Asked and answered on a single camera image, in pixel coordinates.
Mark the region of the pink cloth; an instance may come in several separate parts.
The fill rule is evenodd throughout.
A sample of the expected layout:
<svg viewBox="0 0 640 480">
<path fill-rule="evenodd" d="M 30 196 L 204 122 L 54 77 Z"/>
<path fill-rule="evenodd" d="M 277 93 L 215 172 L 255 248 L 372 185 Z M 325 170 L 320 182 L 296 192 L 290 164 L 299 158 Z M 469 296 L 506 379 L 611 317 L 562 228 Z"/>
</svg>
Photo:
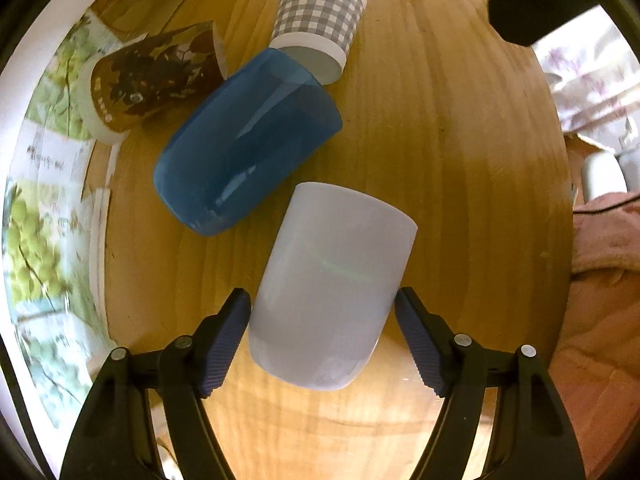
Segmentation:
<svg viewBox="0 0 640 480">
<path fill-rule="evenodd" d="M 639 196 L 575 209 L 570 292 L 549 374 L 597 479 L 639 422 Z"/>
</svg>

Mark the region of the white translucent plastic cup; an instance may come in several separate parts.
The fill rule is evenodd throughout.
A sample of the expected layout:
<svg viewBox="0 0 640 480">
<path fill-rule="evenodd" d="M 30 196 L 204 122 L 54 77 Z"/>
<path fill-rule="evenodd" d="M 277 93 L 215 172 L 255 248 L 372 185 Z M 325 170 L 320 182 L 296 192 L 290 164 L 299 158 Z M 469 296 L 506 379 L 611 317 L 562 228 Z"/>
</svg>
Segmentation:
<svg viewBox="0 0 640 480">
<path fill-rule="evenodd" d="M 310 390 L 348 386 L 369 362 L 418 227 L 350 188 L 296 185 L 250 317 L 250 356 Z"/>
</svg>

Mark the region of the brown floral paper cup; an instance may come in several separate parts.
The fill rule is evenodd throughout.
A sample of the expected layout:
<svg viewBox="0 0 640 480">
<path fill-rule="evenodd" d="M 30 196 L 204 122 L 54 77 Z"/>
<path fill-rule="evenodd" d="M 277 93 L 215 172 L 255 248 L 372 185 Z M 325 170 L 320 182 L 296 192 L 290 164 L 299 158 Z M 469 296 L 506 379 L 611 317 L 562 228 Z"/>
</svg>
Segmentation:
<svg viewBox="0 0 640 480">
<path fill-rule="evenodd" d="M 217 27 L 201 22 L 89 58 L 72 102 L 94 140 L 117 144 L 169 105 L 213 93 L 227 75 Z"/>
</svg>

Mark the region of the grey checkered paper cup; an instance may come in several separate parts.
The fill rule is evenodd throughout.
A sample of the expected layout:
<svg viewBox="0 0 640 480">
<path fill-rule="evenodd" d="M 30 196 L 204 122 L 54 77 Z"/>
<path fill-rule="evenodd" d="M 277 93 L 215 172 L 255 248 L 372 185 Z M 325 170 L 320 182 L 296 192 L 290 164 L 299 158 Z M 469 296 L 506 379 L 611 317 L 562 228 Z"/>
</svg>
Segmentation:
<svg viewBox="0 0 640 480">
<path fill-rule="evenodd" d="M 338 81 L 368 0 L 280 0 L 269 47 L 303 65 L 320 84 Z"/>
</svg>

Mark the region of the blue plastic cup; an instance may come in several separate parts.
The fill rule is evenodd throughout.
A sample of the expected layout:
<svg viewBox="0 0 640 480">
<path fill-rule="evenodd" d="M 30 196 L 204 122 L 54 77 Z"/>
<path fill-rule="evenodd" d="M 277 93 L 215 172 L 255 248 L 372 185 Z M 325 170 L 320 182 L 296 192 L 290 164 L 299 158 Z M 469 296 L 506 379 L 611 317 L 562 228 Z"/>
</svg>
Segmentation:
<svg viewBox="0 0 640 480">
<path fill-rule="evenodd" d="M 231 228 L 343 127 L 322 84 L 266 49 L 209 96 L 157 159 L 171 213 L 203 236 Z"/>
</svg>

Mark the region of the floral white cloth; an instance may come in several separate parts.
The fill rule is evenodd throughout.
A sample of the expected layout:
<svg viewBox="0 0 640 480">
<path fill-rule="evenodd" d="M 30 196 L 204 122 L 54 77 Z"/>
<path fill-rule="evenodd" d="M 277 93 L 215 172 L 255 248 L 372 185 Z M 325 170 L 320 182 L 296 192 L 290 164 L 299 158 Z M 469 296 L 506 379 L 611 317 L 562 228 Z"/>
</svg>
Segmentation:
<svg viewBox="0 0 640 480">
<path fill-rule="evenodd" d="M 639 145 L 639 60 L 605 10 L 534 44 L 562 133 L 620 153 Z"/>
</svg>

